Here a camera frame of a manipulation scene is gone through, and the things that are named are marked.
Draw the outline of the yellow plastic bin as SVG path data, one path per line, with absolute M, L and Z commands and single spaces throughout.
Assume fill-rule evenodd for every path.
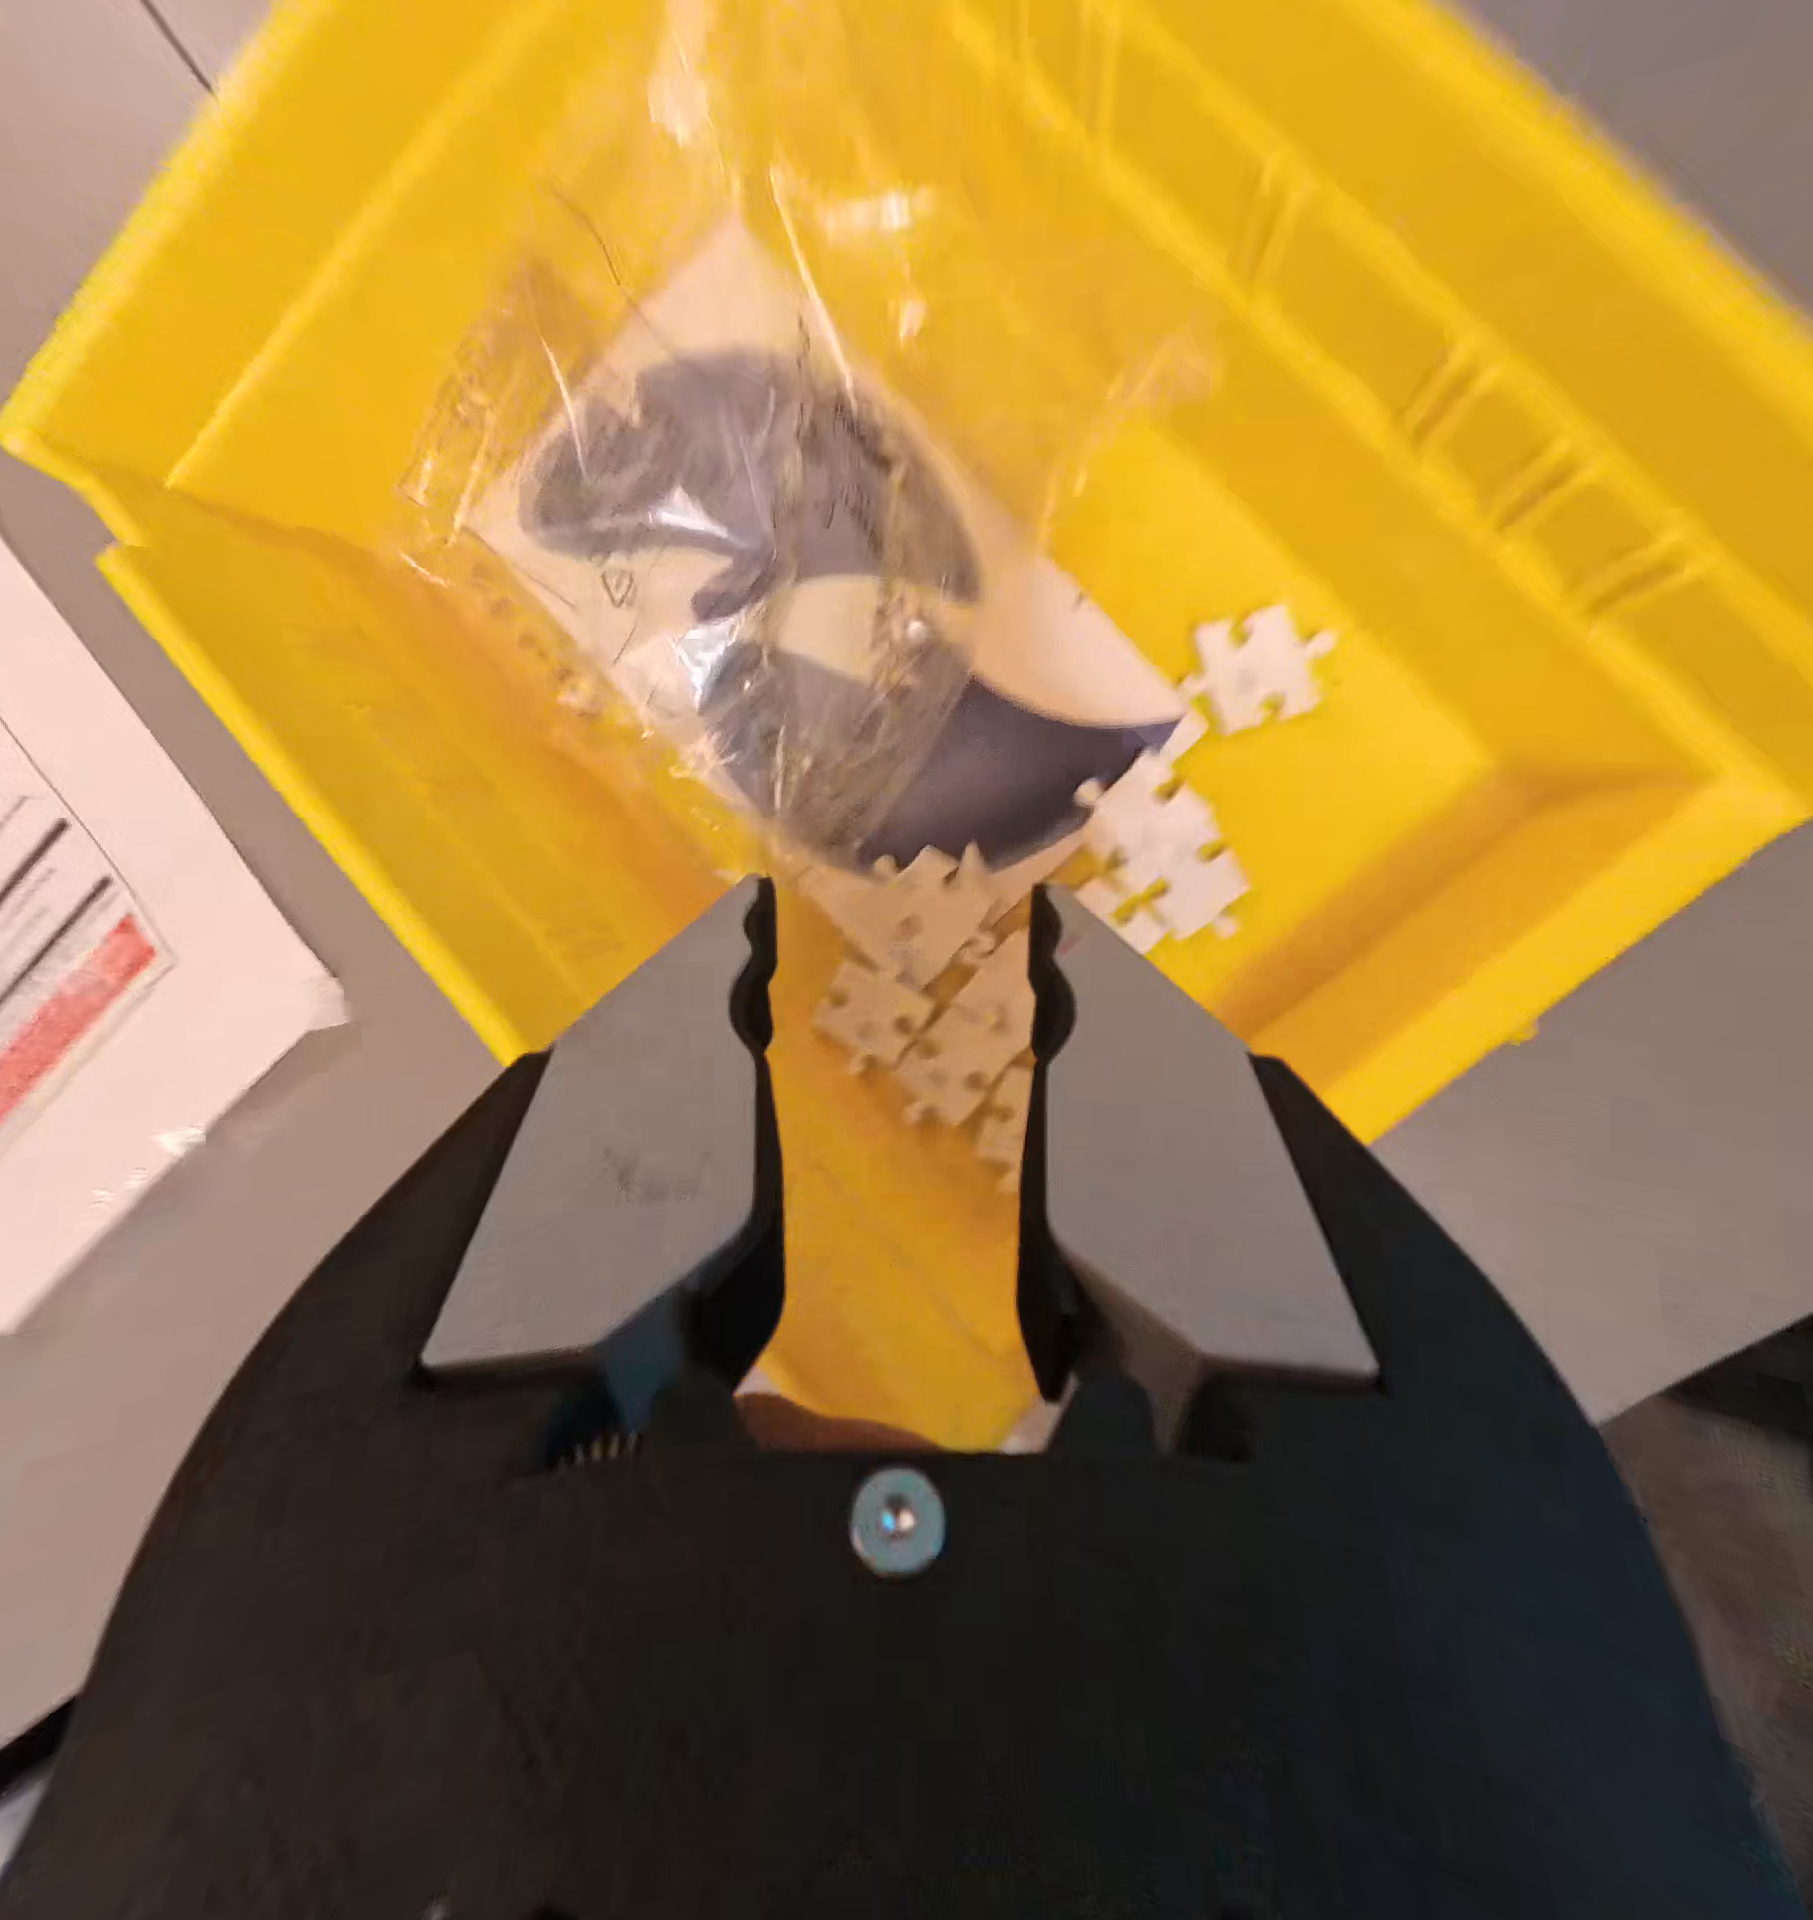
M 773 1382 L 950 1444 L 1036 1400 L 1014 1201 L 811 1015 L 766 842 L 600 778 L 408 476 L 535 166 L 653 5 L 277 5 L 0 412 L 102 575 L 502 1059 L 755 870 L 792 1280 Z M 1813 820 L 1813 333 L 1434 5 L 987 5 L 1099 210 L 1217 331 L 1058 562 L 1175 692 L 1339 643 L 1186 761 L 1248 895 L 1149 959 L 1377 1138 Z

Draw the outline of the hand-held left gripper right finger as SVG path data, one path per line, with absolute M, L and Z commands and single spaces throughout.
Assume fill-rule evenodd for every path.
M 1054 887 L 1034 893 L 1029 987 L 1016 1308 L 1041 1398 L 1096 1371 L 1152 1410 L 1219 1377 L 1374 1385 L 1246 1046 Z

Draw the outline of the pile of white puzzle pieces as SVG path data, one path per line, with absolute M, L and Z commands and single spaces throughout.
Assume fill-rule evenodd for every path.
M 844 948 L 812 1007 L 818 1040 L 849 1074 L 887 1079 L 904 1125 L 967 1133 L 1011 1192 L 1036 1082 L 1034 889 L 1066 871 L 1142 958 L 1232 937 L 1248 878 L 1185 761 L 1214 735 L 1305 720 L 1337 643 L 1287 607 L 1200 626 L 1177 712 L 1130 727 L 969 685 L 873 853 L 800 871 Z

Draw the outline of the person's left hand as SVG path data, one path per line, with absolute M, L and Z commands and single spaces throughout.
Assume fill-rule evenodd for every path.
M 749 1393 L 733 1403 L 751 1444 L 765 1452 L 941 1452 L 930 1438 L 864 1418 L 832 1416 L 776 1393 Z

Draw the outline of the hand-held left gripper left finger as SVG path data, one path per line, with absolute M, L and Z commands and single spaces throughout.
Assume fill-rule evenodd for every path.
M 749 1379 L 783 1313 L 775 970 L 775 883 L 745 878 L 543 1054 L 427 1377 Z

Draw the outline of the white paper sheet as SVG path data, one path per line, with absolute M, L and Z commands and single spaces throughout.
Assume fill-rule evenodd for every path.
M 342 993 L 0 536 L 0 1335 Z

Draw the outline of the clear plastic bag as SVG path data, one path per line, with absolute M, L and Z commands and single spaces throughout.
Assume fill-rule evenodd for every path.
M 653 5 L 579 83 L 419 437 L 408 561 L 513 634 L 524 702 L 600 778 L 674 778 L 714 842 L 836 867 L 640 727 L 489 540 L 565 401 L 656 360 L 765 350 L 871 387 L 1106 613 L 1058 544 L 1106 458 L 1208 395 L 1217 331 L 1072 205 L 1058 131 L 987 5 Z

